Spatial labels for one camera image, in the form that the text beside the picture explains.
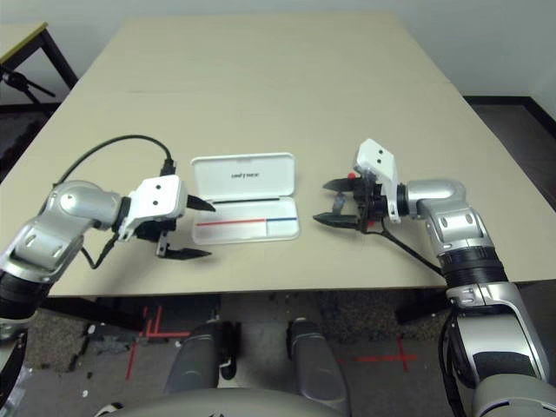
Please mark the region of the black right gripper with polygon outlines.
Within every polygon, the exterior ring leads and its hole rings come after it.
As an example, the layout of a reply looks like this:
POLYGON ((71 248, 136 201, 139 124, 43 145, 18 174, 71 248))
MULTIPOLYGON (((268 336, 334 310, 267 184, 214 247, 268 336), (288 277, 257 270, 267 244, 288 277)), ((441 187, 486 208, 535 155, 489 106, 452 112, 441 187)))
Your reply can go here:
POLYGON ((376 181, 374 175, 333 179, 322 187, 331 191, 354 191, 354 200, 359 210, 359 218, 357 215, 332 212, 313 216, 315 221, 325 226, 359 229, 362 233, 367 233, 371 226, 388 216, 387 198, 381 193, 382 184, 376 181))

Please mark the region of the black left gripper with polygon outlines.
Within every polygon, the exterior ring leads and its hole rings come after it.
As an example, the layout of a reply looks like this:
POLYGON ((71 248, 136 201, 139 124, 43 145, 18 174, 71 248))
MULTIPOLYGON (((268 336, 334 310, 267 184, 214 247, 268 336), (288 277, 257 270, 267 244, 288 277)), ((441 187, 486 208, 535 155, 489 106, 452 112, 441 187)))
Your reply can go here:
MULTIPOLYGON (((212 204, 194 195, 188 195, 186 207, 197 211, 215 212, 212 204)), ((186 261, 211 255, 208 251, 196 248, 181 248, 179 250, 169 248, 168 234, 175 230, 175 219, 160 222, 148 221, 143 222, 136 228, 134 236, 137 239, 155 243, 156 256, 165 259, 186 261)))

